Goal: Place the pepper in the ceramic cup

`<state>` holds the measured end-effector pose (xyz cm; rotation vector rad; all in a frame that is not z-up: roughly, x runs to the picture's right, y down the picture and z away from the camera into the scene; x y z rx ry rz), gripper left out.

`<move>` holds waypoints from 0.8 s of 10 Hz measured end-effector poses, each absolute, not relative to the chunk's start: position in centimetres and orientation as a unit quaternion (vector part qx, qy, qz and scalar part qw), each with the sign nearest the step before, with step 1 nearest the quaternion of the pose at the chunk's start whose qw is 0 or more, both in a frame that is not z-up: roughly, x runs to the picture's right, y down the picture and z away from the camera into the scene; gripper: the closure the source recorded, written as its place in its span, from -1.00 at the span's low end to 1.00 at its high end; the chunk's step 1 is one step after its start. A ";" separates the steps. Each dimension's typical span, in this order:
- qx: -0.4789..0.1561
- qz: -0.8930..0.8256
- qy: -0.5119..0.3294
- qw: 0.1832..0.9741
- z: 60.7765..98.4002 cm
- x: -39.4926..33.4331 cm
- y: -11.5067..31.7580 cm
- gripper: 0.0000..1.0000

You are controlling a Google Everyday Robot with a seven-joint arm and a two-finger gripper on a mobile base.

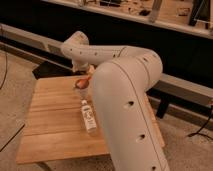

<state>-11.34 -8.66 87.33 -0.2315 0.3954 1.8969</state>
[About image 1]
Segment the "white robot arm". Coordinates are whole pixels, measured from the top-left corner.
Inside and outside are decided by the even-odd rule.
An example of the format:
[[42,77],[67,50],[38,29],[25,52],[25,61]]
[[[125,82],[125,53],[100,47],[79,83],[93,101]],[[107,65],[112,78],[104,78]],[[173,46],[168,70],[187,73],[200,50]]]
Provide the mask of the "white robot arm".
[[96,67],[92,102],[116,171],[170,171],[149,114],[146,92],[162,75],[159,55],[128,45],[91,45],[81,31],[61,45],[75,71]]

